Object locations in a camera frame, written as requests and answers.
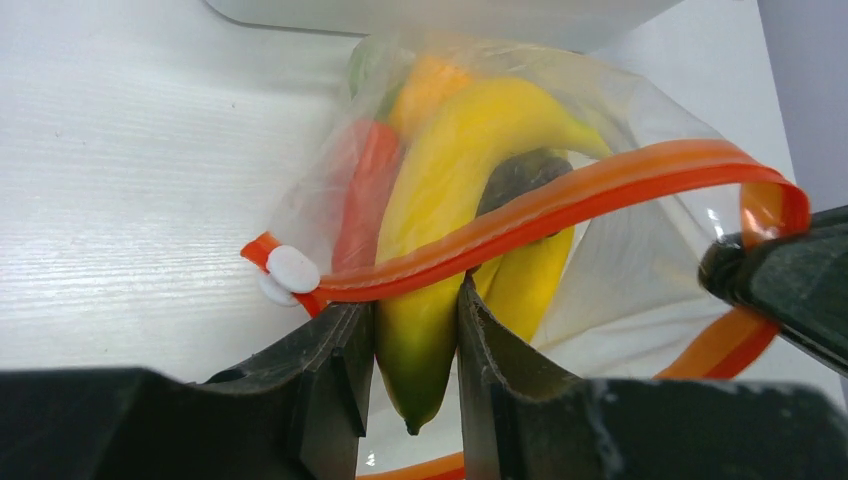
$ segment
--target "white wall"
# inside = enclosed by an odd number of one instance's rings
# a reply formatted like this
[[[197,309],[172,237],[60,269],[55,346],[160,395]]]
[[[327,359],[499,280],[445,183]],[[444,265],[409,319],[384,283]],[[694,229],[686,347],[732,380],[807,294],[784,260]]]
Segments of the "white wall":
[[[846,0],[759,0],[798,184],[814,210],[848,204]]]

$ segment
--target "banana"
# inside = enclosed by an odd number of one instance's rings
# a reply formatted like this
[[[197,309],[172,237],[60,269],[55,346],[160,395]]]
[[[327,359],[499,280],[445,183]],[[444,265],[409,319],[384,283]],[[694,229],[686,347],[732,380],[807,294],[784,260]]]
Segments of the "banana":
[[[536,150],[500,164],[486,184],[477,215],[570,172],[567,155]],[[527,343],[553,300],[573,239],[574,228],[568,228],[494,258],[473,274],[477,291],[495,318]]]
[[[571,149],[593,158],[610,153],[595,130],[526,80],[485,79],[456,92],[424,123],[407,152],[383,217],[377,262],[410,253],[470,222],[493,170],[540,148]],[[377,361],[389,397],[413,435],[436,415],[444,397],[462,280],[456,275],[379,302]]]
[[[482,296],[495,318],[527,343],[556,294],[573,239],[571,227],[503,255]]]

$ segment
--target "white table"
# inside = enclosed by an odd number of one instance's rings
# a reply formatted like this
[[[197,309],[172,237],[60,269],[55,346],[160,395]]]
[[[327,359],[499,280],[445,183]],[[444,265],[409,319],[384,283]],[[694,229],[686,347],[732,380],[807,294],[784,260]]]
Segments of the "white table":
[[[320,142],[358,40],[200,0],[73,3],[0,0],[0,368],[205,380],[306,319],[237,252]],[[792,176],[755,2],[686,0],[598,56]],[[743,378],[843,404],[783,341]]]

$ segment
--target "plastic bag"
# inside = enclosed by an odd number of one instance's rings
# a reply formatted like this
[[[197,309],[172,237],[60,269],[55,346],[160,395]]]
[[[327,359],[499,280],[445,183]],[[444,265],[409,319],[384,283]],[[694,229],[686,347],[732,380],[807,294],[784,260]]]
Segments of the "plastic bag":
[[[728,378],[777,333],[712,299],[697,268],[726,234],[750,247],[806,230],[806,196],[645,79],[421,32],[363,40],[348,70],[334,130],[243,253],[264,268],[274,237],[317,265],[320,285],[298,293],[313,314],[380,300],[360,473],[461,449],[449,321],[466,274],[578,375]],[[461,478],[458,465],[385,478]]]

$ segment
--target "banana tip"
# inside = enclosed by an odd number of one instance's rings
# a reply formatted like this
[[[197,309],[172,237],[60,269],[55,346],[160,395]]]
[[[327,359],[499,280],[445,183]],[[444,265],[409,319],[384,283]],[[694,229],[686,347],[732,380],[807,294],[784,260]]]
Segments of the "banana tip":
[[[412,436],[416,436],[416,435],[418,435],[418,432],[420,432],[420,431],[421,431],[421,425],[409,423],[408,420],[406,421],[406,432],[407,433],[409,433]]]

